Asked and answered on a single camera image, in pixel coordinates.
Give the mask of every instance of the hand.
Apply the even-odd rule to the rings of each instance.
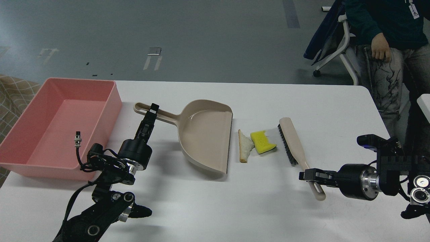
[[[389,63],[391,61],[391,50],[383,33],[377,34],[372,40],[372,57]]]

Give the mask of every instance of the beige patterned fabric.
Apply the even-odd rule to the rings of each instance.
[[[0,143],[12,129],[39,88],[39,83],[0,74]],[[0,168],[0,186],[8,174],[8,170]]]

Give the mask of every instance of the brush bristles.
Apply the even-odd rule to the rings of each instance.
[[[292,166],[295,166],[298,164],[297,160],[294,158],[293,154],[290,151],[290,148],[288,147],[287,141],[285,139],[284,133],[282,132],[281,125],[278,125],[279,134],[281,135],[282,141],[284,142],[285,151],[287,152],[288,159],[290,160],[290,163]]]

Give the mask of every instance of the cleaning brush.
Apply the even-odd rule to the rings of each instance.
[[[300,139],[298,138],[297,132],[294,128],[293,122],[290,118],[282,118],[279,120],[279,133],[284,141],[285,151],[287,152],[288,158],[292,166],[299,164],[304,170],[309,169],[309,165],[304,156],[303,146],[301,145]],[[315,183],[308,182],[313,195],[318,201],[322,201],[326,198],[326,194],[323,188]]]

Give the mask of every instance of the chair wheel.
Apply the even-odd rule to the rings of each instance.
[[[315,70],[315,71],[313,71],[313,76],[314,77],[319,77],[319,76],[321,76],[321,71],[319,71],[319,70]]]

